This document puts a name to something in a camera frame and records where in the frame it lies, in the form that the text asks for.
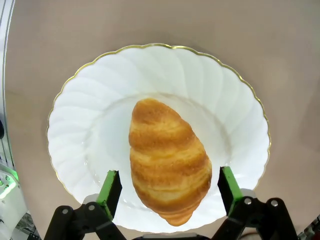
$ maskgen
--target gold rim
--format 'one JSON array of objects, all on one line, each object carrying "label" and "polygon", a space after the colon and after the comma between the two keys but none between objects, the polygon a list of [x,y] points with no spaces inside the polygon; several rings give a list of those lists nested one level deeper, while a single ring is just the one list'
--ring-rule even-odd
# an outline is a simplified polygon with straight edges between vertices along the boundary
[{"label": "gold rim", "polygon": [[203,52],[198,52],[198,51],[196,51],[196,50],[194,50],[193,48],[188,47],[188,46],[179,46],[179,45],[178,45],[178,46],[170,46],[170,45],[164,44],[164,43],[149,43],[149,44],[146,44],[146,45],[129,45],[129,46],[122,47],[122,48],[120,48],[120,49],[118,49],[118,50],[116,50],[116,51],[110,51],[110,52],[103,53],[103,54],[101,54],[100,56],[98,56],[96,59],[94,59],[92,62],[89,62],[89,63],[83,65],[82,67],[80,67],[80,68],[75,72],[75,74],[74,74],[72,77],[70,77],[70,78],[63,84],[63,86],[62,86],[62,88],[61,88],[61,91],[60,91],[60,92],[56,95],[56,97],[54,98],[53,104],[52,104],[52,108],[51,108],[51,110],[50,110],[50,112],[49,112],[49,116],[48,116],[48,119],[47,119],[48,125],[47,125],[47,128],[46,128],[46,139],[47,139],[47,151],[48,151],[48,154],[49,154],[49,156],[50,156],[51,166],[52,166],[53,170],[55,171],[56,177],[58,178],[58,180],[60,181],[60,183],[62,183],[64,189],[65,189],[71,196],[73,196],[73,198],[77,201],[77,199],[75,198],[75,196],[74,196],[71,192],[68,191],[68,189],[66,188],[65,184],[60,180],[60,178],[59,178],[59,176],[58,176],[58,173],[57,173],[57,170],[54,168],[54,166],[53,166],[53,164],[52,164],[52,158],[51,158],[51,155],[50,155],[50,153],[49,153],[49,140],[48,140],[49,118],[50,118],[50,115],[51,115],[52,111],[54,110],[54,107],[55,107],[55,103],[56,103],[57,98],[62,94],[62,92],[64,91],[64,88],[65,88],[66,84],[67,84],[69,81],[71,81],[72,79],[74,79],[82,69],[84,69],[84,68],[87,67],[87,66],[93,65],[93,64],[96,63],[96,61],[98,61],[100,58],[102,58],[102,57],[104,57],[104,56],[107,56],[107,55],[112,55],[112,54],[120,53],[121,51],[126,50],[126,49],[145,49],[145,48],[152,47],[152,46],[165,47],[165,48],[167,48],[167,49],[185,49],[185,50],[188,50],[188,51],[190,51],[190,52],[192,52],[192,53],[194,53],[194,54],[196,54],[196,55],[206,56],[206,57],[208,57],[208,58],[211,58],[211,59],[215,60],[221,67],[227,68],[227,69],[231,70],[232,72],[234,72],[234,74],[237,75],[237,77],[239,78],[239,80],[240,80],[241,82],[243,82],[244,84],[246,84],[246,85],[251,89],[255,100],[257,100],[257,101],[259,102],[259,104],[261,105],[261,107],[262,107],[263,116],[264,116],[264,118],[265,118],[265,120],[266,120],[267,127],[268,127],[268,132],[267,132],[267,134],[268,134],[268,137],[269,137],[269,146],[268,146],[268,149],[267,149],[268,158],[267,158],[267,160],[266,160],[266,162],[265,162],[264,169],[263,169],[263,173],[262,173],[261,177],[258,179],[258,183],[257,183],[257,185],[256,185],[255,188],[254,188],[254,189],[256,189],[256,187],[257,187],[257,186],[259,185],[259,183],[260,183],[260,179],[261,179],[261,178],[263,177],[263,175],[265,174],[266,166],[267,166],[267,163],[269,162],[269,159],[270,159],[271,136],[270,136],[269,120],[268,120],[268,118],[267,118],[264,105],[262,104],[261,100],[257,97],[254,88],[253,88],[248,82],[246,82],[246,81],[240,76],[240,74],[239,74],[236,70],[234,70],[232,67],[230,67],[230,66],[228,66],[228,65],[226,65],[226,64],[223,64],[223,63],[222,63],[218,58],[216,58],[215,56],[212,56],[212,55],[210,55],[210,54],[203,53]]}]

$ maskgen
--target table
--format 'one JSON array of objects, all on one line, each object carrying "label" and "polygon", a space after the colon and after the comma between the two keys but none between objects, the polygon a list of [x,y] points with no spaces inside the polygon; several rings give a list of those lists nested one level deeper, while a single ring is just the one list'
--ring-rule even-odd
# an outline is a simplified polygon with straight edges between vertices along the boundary
[{"label": "table", "polygon": [[[303,230],[320,213],[319,12],[317,0],[17,0],[5,70],[8,131],[40,235],[56,207],[79,206],[58,181],[47,151],[56,94],[100,54],[147,43],[212,54],[253,86],[272,139],[257,196],[282,198],[297,231]],[[195,231],[210,236],[221,223]],[[141,235],[120,229],[131,239]]]}]

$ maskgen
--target white plate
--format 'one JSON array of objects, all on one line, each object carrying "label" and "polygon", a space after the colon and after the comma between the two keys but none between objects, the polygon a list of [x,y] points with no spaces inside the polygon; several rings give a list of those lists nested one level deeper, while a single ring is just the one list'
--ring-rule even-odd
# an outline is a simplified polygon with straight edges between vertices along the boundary
[{"label": "white plate", "polygon": [[[211,188],[179,227],[146,208],[131,181],[131,113],[145,97],[176,110],[212,161]],[[153,233],[195,229],[223,217],[219,167],[229,165],[241,188],[254,189],[271,144],[263,106],[233,68],[191,48],[161,43],[127,46],[82,66],[54,101],[47,137],[52,166],[79,203],[99,193],[109,170],[119,170],[123,189],[114,223]]]}]

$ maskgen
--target croissant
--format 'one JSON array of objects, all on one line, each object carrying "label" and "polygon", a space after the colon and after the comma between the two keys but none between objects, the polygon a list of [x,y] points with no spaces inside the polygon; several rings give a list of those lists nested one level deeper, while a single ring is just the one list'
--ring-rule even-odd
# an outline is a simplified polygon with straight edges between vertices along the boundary
[{"label": "croissant", "polygon": [[207,194],[212,165],[191,126],[153,98],[138,101],[129,131],[133,186],[172,226],[185,224]]}]

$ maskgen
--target plate rim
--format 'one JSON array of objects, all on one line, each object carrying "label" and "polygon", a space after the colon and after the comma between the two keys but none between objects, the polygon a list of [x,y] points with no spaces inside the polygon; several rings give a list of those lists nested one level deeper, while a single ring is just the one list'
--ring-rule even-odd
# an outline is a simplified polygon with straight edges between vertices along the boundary
[{"label": "plate rim", "polygon": [[50,163],[51,163],[51,166],[52,166],[52,168],[53,168],[53,170],[54,170],[54,172],[55,172],[55,175],[56,175],[57,179],[59,180],[59,182],[63,185],[63,187],[64,187],[64,189],[67,191],[67,193],[69,193],[69,194],[77,201],[77,199],[75,198],[75,196],[66,188],[65,184],[64,184],[64,183],[61,181],[61,179],[59,178],[58,172],[57,172],[57,170],[55,169],[55,167],[54,167],[54,165],[53,165],[53,163],[52,163],[52,157],[51,157],[51,155],[50,155],[50,153],[49,153],[49,139],[48,139],[48,130],[49,130],[49,127],[50,127],[50,122],[49,122],[49,120],[50,120],[51,113],[53,112],[53,110],[54,110],[54,108],[55,108],[56,100],[57,100],[58,97],[63,93],[64,88],[65,88],[65,86],[68,84],[68,82],[70,82],[72,79],[74,79],[81,70],[83,70],[84,68],[86,68],[86,67],[88,67],[88,66],[90,66],[90,65],[95,64],[99,59],[101,59],[101,58],[103,58],[103,57],[105,57],[105,56],[107,56],[107,55],[115,55],[115,54],[118,54],[118,53],[120,53],[120,52],[122,52],[122,51],[124,51],[124,50],[127,50],[127,49],[145,49],[145,48],[148,48],[148,47],[165,47],[165,48],[167,48],[167,49],[172,49],[172,50],[173,50],[173,49],[184,49],[184,50],[188,50],[188,51],[190,51],[190,52],[192,52],[192,53],[194,53],[194,54],[196,54],[196,55],[198,55],[198,56],[205,56],[205,57],[211,58],[211,59],[213,59],[214,61],[216,61],[221,67],[227,68],[227,69],[231,70],[231,71],[238,77],[238,79],[239,79],[242,83],[246,84],[246,85],[249,87],[249,89],[250,89],[250,90],[252,91],[252,93],[253,93],[254,99],[260,104],[260,106],[261,106],[261,108],[262,108],[263,117],[264,117],[264,119],[266,120],[266,124],[267,124],[267,135],[268,135],[268,138],[269,138],[269,145],[268,145],[268,148],[267,148],[268,158],[267,158],[267,160],[266,160],[266,162],[265,162],[265,164],[264,164],[264,166],[263,166],[263,173],[262,173],[262,175],[260,176],[260,178],[258,179],[258,182],[257,182],[256,186],[254,187],[254,189],[256,189],[257,186],[258,186],[259,183],[260,183],[261,178],[264,176],[264,174],[265,174],[265,172],[266,172],[266,166],[267,166],[267,164],[268,164],[268,162],[269,162],[269,159],[270,159],[270,148],[271,148],[271,145],[272,145],[272,141],[271,141],[271,135],[270,135],[269,120],[268,120],[267,115],[266,115],[265,107],[264,107],[263,103],[261,102],[261,100],[257,97],[257,94],[256,94],[254,88],[253,88],[246,80],[244,80],[244,79],[241,77],[241,75],[240,75],[233,67],[231,67],[231,66],[229,66],[229,65],[227,65],[227,64],[222,63],[218,58],[216,58],[215,56],[213,56],[213,55],[211,55],[211,54],[204,53],[204,52],[200,52],[200,51],[197,51],[197,50],[195,50],[195,49],[193,49],[193,48],[191,48],[191,47],[183,46],[183,45],[169,45],[169,44],[166,44],[166,43],[148,43],[148,44],[145,44],[145,45],[136,45],[136,44],[134,44],[134,45],[128,45],[128,46],[124,46],[124,47],[122,47],[122,48],[119,48],[118,50],[115,50],[115,51],[108,51],[108,52],[105,52],[105,53],[99,55],[99,56],[96,57],[93,61],[88,62],[88,63],[82,65],[82,66],[75,72],[75,74],[74,74],[73,76],[71,76],[68,80],[65,81],[65,83],[64,83],[64,84],[62,85],[62,87],[61,87],[60,92],[59,92],[59,93],[55,96],[55,98],[53,99],[52,108],[51,108],[51,110],[50,110],[50,112],[49,112],[49,115],[48,115],[48,118],[47,118],[47,128],[46,128],[46,133],[45,133],[46,141],[47,141],[46,149],[47,149],[47,153],[48,153],[48,155],[49,155],[49,157],[50,157]]}]

